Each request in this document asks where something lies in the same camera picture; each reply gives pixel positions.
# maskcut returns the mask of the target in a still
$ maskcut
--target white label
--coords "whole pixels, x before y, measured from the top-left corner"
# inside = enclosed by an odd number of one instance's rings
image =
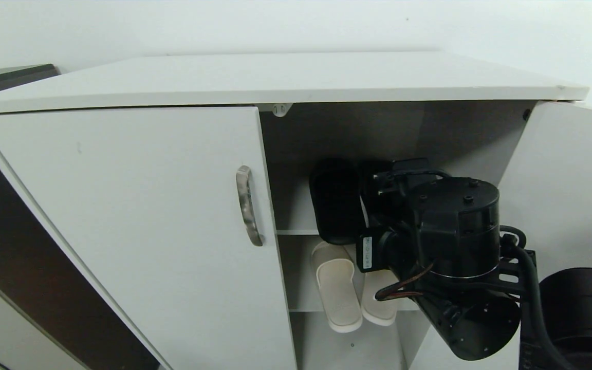
[[[367,236],[362,239],[362,268],[371,269],[372,267],[372,237]]]

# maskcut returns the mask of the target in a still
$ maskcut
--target white wall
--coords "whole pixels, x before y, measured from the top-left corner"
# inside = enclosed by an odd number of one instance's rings
[[[442,49],[592,87],[592,2],[0,2],[0,67]],[[587,103],[592,105],[592,91]]]

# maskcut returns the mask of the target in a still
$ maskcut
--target cabinet door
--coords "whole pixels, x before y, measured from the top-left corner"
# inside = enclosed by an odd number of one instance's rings
[[[164,366],[295,368],[256,108],[1,115],[0,167]]]
[[[592,267],[592,109],[536,105],[499,185],[500,222],[522,229],[540,278]]]

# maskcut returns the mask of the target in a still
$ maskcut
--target slipper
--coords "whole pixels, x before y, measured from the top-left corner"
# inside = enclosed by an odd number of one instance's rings
[[[362,311],[353,286],[355,266],[343,246],[321,242],[312,251],[312,269],[328,324],[336,332],[362,325]]]
[[[362,288],[362,316],[371,323],[390,326],[397,318],[397,300],[377,301],[378,290],[399,281],[390,270],[379,270],[364,274]]]

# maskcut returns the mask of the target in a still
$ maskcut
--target metal handle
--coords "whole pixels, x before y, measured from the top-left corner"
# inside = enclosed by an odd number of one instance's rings
[[[257,230],[257,222],[254,217],[253,198],[251,197],[251,169],[248,166],[240,166],[237,170],[237,192],[239,193],[239,205],[242,208],[242,219],[246,225],[248,237],[251,243],[262,246],[262,236]]]

